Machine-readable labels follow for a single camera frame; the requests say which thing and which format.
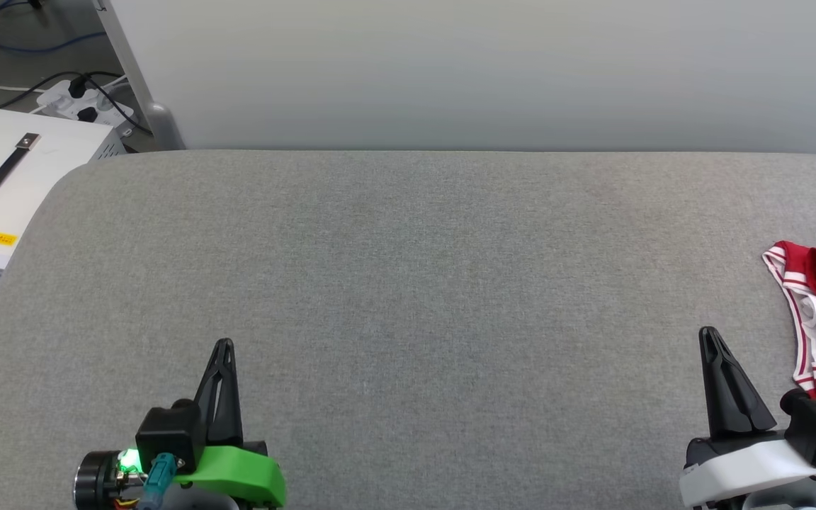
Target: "power strip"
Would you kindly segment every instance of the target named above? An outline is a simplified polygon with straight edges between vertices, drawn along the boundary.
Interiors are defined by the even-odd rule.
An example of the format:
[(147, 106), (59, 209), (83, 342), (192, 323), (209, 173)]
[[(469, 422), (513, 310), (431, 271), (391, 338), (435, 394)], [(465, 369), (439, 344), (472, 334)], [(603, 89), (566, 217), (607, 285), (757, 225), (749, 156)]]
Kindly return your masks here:
[[(113, 127), (120, 136), (129, 136), (132, 125), (116, 110), (116, 107), (100, 91), (87, 89), (81, 97), (72, 97), (69, 87), (71, 81), (62, 80), (52, 88), (40, 94), (36, 103), (42, 108), (40, 113), (51, 117), (80, 120)], [(137, 120), (134, 110), (124, 104), (116, 103), (130, 118)]]

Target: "whiteboard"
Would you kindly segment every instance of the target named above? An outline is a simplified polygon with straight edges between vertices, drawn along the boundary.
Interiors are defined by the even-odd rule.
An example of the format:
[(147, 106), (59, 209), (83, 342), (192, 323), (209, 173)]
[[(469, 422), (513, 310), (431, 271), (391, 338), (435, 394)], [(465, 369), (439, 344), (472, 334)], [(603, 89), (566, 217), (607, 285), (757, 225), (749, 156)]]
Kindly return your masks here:
[(816, 0), (107, 6), (187, 148), (816, 152)]

